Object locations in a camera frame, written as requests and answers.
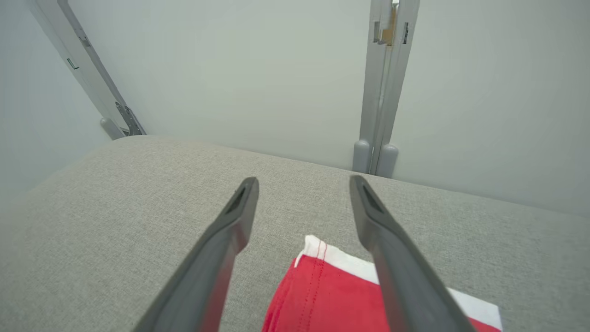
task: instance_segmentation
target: gray carpeted surface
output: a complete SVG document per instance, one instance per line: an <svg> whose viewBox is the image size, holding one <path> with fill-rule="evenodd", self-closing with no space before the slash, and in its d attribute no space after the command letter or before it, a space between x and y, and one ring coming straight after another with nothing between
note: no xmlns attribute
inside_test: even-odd
<svg viewBox="0 0 590 332"><path fill-rule="evenodd" d="M363 259L352 172L157 136L115 141L0 220L2 331L127 331L245 177L260 181L222 331L259 331L314 234ZM587 331L590 220L366 176L447 286L495 303L506 330Z"/></svg>

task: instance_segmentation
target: gray table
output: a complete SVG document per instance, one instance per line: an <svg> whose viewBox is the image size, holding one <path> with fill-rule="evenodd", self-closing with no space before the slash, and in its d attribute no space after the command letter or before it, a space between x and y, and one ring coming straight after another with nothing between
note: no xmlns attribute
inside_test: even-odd
<svg viewBox="0 0 590 332"><path fill-rule="evenodd" d="M54 174L0 219L2 331L133 327L245 177L260 181L222 331L259 331L303 237L371 260L352 172L157 136ZM367 175L447 286L500 307L506 330L590 328L590 220Z"/></svg>

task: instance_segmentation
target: white fabric trim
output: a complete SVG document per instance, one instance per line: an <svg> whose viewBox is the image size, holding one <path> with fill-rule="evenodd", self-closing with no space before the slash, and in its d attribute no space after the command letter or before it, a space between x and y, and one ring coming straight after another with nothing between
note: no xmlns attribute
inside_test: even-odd
<svg viewBox="0 0 590 332"><path fill-rule="evenodd" d="M335 268L339 268L361 279L379 285L375 264L348 255L344 251L326 244L326 242L313 235L307 235L305 237L305 247L297 256L295 267L297 267L303 255L321 259ZM448 290L466 316L495 327L500 331L502 330L500 310L497 305L451 288L448 288Z"/></svg>

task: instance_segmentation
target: red cloth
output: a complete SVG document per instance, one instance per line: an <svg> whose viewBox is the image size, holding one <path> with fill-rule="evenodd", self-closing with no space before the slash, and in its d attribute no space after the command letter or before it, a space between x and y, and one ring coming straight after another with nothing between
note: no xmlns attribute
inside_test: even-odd
<svg viewBox="0 0 590 332"><path fill-rule="evenodd" d="M268 308L263 332L389 332L379 285L324 261L328 249L323 255L318 250L319 258L303 255L297 267L295 261L291 264ZM480 332L500 331L470 320Z"/></svg>

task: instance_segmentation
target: folded garment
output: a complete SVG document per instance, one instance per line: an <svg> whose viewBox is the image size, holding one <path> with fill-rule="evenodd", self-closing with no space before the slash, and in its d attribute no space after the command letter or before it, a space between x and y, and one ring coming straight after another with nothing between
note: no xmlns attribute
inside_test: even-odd
<svg viewBox="0 0 590 332"><path fill-rule="evenodd" d="M498 306L448 290L477 331L502 330ZM388 332L375 265L306 236L303 251L274 294L262 331Z"/></svg>

